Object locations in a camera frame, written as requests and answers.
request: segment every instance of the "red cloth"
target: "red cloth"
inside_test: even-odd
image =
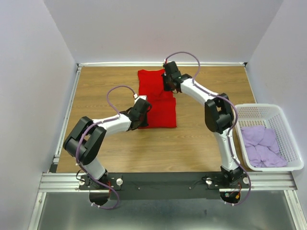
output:
[[[144,128],[176,128],[176,99],[173,92],[164,91],[162,74],[156,71],[139,70],[139,95],[146,95],[152,104],[147,113],[148,126]]]

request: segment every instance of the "wooden surface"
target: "wooden surface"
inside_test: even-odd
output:
[[[119,84],[136,92],[137,71],[158,67],[83,67],[72,105],[66,135],[82,116],[91,119],[115,115],[106,102],[106,93]],[[181,73],[193,75],[197,67],[179,67]],[[197,82],[206,88],[227,93],[234,104],[254,103],[243,67],[202,67]],[[213,134],[204,122],[204,107],[189,96],[174,94],[177,100],[177,128],[142,129],[107,137],[98,158],[109,172],[195,172],[219,171],[221,156]],[[114,90],[110,100],[120,110],[133,105],[131,91]],[[241,151],[234,132],[236,152]],[[62,150],[57,172],[78,171],[74,158]]]

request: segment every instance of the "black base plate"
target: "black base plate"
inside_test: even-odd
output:
[[[160,200],[160,199],[220,199],[219,189],[235,189],[237,183],[243,183],[242,175],[234,184],[227,185],[222,172],[142,172],[142,173],[109,173],[107,178],[120,195],[121,200]],[[123,184],[118,186],[116,180],[122,178]],[[206,184],[211,178],[212,184]],[[105,189],[94,183],[80,186],[81,190]],[[110,199],[116,199],[111,193]]]

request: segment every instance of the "white wall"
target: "white wall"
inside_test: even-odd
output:
[[[0,7],[0,229],[27,229],[76,72],[42,0]]]
[[[257,101],[281,106],[303,154],[294,172],[307,215],[307,1],[285,0],[247,65]]]
[[[78,63],[247,62],[283,0],[44,0]],[[189,56],[180,61],[194,61]]]

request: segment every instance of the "white plastic basket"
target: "white plastic basket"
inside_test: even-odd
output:
[[[250,169],[263,172],[277,172],[300,170],[304,167],[304,162],[290,126],[279,106],[273,104],[238,104],[236,109],[238,111],[236,133],[242,150],[243,161]],[[275,130],[280,154],[287,160],[287,166],[257,168],[249,163],[240,128],[259,125]]]

